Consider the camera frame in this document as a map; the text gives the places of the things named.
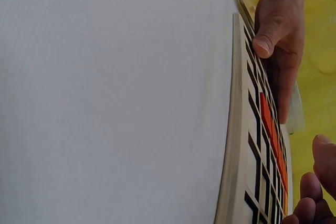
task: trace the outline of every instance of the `black grid pattern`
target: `black grid pattern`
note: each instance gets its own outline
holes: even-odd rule
[[[284,160],[286,163],[286,151],[283,144],[283,137],[280,131],[280,124],[277,120],[277,111],[275,102],[272,97],[267,75],[265,71],[265,65],[254,54],[251,36],[249,35],[246,27],[245,32],[245,46],[249,57],[247,60],[247,72],[251,78],[253,84],[249,87],[248,101],[253,111],[253,115],[256,119],[256,134],[252,134],[249,129],[248,134],[248,146],[251,148],[254,157],[256,159],[256,178],[255,178],[255,191],[251,191],[246,188],[245,202],[253,211],[252,224],[260,223],[280,223],[283,216],[283,203],[284,203],[284,185],[281,180],[280,170],[277,165],[277,159],[275,153],[270,144],[270,138],[266,134],[266,128],[261,119],[261,105],[259,94],[263,93],[270,104],[270,111],[273,121],[275,122],[275,128],[278,135],[278,141],[280,142],[280,148],[283,150],[280,153],[284,153]]]

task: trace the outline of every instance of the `human hand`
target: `human hand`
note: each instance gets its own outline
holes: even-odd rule
[[[305,40],[303,0],[259,0],[253,40],[255,53],[270,58],[269,81],[279,121],[286,122]]]
[[[323,136],[313,141],[314,172],[303,175],[300,183],[301,200],[293,215],[283,224],[336,224],[336,217],[323,199],[321,185],[336,200],[336,144]]]

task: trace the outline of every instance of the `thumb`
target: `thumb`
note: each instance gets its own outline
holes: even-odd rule
[[[325,190],[336,199],[336,145],[324,135],[313,140],[314,172]]]
[[[259,22],[258,33],[253,39],[253,49],[259,57],[267,59],[273,54],[275,45],[289,31],[285,28],[285,20],[280,16],[265,17]]]

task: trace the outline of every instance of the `finger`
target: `finger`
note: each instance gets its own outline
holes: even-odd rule
[[[300,196],[301,199],[308,197],[315,202],[323,199],[321,184],[314,173],[306,173],[301,177]]]
[[[299,64],[296,62],[294,55],[278,47],[275,49],[274,57],[279,66],[278,80],[276,81],[277,109],[280,123],[285,124]]]
[[[266,16],[260,19],[258,33],[252,41],[254,51],[261,58],[269,58],[273,54],[275,45],[289,32],[282,16]]]
[[[315,222],[320,223],[323,220],[330,219],[334,215],[331,212],[326,200],[322,199],[315,206]]]
[[[294,209],[294,214],[298,217],[300,223],[313,223],[315,210],[315,201],[311,198],[303,198]]]
[[[300,224],[300,222],[296,215],[289,215],[283,219],[282,224]]]
[[[325,190],[336,199],[336,145],[326,136],[318,135],[313,140],[313,169]]]

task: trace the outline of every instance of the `yellow fabric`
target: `yellow fabric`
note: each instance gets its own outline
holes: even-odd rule
[[[258,0],[244,0],[253,13]],[[306,129],[290,137],[293,203],[300,199],[300,178],[312,171],[312,140],[323,133],[336,139],[336,0],[306,0],[306,44],[298,74]],[[324,194],[336,214],[336,203]]]

